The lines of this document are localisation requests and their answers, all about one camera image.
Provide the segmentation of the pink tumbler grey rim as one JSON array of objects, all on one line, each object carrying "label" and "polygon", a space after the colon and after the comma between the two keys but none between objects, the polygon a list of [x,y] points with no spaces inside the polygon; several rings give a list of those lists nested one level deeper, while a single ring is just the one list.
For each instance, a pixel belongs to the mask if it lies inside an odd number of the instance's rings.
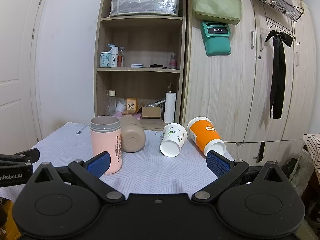
[{"label": "pink tumbler grey rim", "polygon": [[122,137],[120,119],[115,116],[97,116],[91,120],[91,142],[93,155],[110,154],[111,162],[105,174],[113,174],[122,166]]}]

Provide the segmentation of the white floral paper cup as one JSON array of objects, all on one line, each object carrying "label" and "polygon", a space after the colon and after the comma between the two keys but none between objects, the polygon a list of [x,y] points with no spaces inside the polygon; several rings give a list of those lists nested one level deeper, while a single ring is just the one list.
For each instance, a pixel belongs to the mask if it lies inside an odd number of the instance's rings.
[{"label": "white floral paper cup", "polygon": [[187,131],[182,125],[177,123],[168,124],[163,129],[160,152],[167,157],[176,157],[181,152],[187,139]]}]

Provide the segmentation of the small white cup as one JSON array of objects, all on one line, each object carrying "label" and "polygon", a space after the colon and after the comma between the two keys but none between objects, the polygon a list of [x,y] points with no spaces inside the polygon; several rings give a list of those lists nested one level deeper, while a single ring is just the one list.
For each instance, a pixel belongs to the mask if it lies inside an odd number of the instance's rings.
[{"label": "small white cup", "polygon": [[120,99],[116,105],[117,112],[123,112],[126,110],[126,100]]}]

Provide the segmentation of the beige tumbler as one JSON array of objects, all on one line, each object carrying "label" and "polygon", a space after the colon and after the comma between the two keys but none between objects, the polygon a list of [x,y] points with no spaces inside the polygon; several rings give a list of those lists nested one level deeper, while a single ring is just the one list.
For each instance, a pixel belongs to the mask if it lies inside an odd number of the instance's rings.
[{"label": "beige tumbler", "polygon": [[145,146],[146,135],[139,120],[133,116],[120,118],[123,151],[135,153]]}]

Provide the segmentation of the clear bottle cream cap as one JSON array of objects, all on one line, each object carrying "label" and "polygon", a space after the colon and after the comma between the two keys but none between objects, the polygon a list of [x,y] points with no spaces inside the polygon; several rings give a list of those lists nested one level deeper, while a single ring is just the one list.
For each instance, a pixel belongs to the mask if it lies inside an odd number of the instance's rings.
[{"label": "clear bottle cream cap", "polygon": [[109,91],[109,107],[108,107],[109,115],[113,116],[116,113],[116,91]]}]

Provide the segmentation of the white paper roll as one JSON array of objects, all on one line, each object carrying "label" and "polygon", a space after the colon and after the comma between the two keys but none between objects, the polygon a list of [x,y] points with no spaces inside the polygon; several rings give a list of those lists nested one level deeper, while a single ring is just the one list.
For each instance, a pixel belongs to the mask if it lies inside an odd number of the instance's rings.
[{"label": "white paper roll", "polygon": [[165,98],[164,122],[167,124],[174,122],[176,106],[176,93],[167,92]]}]

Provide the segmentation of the black ribbon bow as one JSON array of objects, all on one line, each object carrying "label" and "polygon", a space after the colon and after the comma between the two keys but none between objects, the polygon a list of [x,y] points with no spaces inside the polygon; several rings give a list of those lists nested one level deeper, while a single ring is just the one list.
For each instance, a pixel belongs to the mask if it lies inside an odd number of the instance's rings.
[{"label": "black ribbon bow", "polygon": [[269,32],[265,42],[272,38],[273,42],[273,69],[270,91],[270,115],[273,119],[281,119],[285,95],[286,58],[284,44],[292,46],[293,37],[284,32]]}]

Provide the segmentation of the red spray bottle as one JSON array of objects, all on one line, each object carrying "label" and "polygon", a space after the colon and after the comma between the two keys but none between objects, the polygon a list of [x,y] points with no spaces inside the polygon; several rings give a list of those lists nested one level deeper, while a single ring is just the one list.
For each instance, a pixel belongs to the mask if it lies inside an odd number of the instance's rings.
[{"label": "red spray bottle", "polygon": [[124,47],[119,47],[117,67],[124,66]]}]

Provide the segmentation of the white flat case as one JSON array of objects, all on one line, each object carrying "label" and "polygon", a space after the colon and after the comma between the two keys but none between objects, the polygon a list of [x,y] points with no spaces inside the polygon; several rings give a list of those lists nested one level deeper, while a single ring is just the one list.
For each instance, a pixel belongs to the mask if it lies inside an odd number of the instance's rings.
[{"label": "white flat case", "polygon": [[131,64],[131,68],[143,68],[143,64],[139,63],[139,64]]}]

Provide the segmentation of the pink small bottle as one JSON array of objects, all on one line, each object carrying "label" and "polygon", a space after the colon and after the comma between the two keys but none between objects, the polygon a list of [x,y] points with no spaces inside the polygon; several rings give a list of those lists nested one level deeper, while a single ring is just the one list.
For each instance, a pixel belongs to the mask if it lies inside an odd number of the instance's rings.
[{"label": "pink small bottle", "polygon": [[176,69],[177,68],[177,56],[176,53],[172,53],[169,61],[169,68]]}]

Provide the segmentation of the white WIS tube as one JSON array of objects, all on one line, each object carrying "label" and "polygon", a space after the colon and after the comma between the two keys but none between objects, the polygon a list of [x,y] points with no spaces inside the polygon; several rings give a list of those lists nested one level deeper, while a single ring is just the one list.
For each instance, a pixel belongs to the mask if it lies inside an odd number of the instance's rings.
[{"label": "white WIS tube", "polygon": [[112,68],[116,68],[118,65],[118,47],[117,46],[113,46],[111,49],[111,67]]}]

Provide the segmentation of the wooden open shelf unit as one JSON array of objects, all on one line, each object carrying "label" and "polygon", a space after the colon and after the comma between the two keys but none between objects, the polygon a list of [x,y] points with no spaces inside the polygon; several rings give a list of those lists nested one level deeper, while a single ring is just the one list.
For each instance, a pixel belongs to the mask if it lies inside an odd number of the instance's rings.
[{"label": "wooden open shelf unit", "polygon": [[[178,16],[110,16],[111,0],[101,0],[94,59],[94,114],[108,113],[108,93],[117,100],[137,98],[139,104],[154,102],[171,91],[176,93],[174,121],[179,122],[183,94],[184,58],[187,27],[187,0],[180,0]],[[124,47],[124,66],[100,67],[100,54],[108,44]],[[177,68],[170,69],[172,53]],[[143,68],[131,68],[131,64]],[[161,64],[166,69],[150,68]]]}]

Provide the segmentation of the white door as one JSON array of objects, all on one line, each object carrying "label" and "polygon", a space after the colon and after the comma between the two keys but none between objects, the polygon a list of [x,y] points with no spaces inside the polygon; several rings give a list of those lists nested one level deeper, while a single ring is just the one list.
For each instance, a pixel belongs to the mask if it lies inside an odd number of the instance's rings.
[{"label": "white door", "polygon": [[42,139],[36,98],[36,45],[45,0],[1,0],[1,153]]}]

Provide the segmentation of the green fabric pouch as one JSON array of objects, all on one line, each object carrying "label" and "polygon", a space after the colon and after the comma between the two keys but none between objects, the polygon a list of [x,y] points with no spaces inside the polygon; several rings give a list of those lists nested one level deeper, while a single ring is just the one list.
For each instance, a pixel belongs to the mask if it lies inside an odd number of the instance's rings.
[{"label": "green fabric pouch", "polygon": [[241,0],[192,0],[198,20],[237,25],[242,18]]}]

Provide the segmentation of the silver wrapped storage box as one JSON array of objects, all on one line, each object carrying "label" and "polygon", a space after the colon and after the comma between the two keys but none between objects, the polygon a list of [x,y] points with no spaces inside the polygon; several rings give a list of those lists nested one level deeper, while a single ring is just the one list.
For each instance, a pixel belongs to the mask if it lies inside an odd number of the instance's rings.
[{"label": "silver wrapped storage box", "polygon": [[178,16],[180,0],[111,0],[110,16]]}]

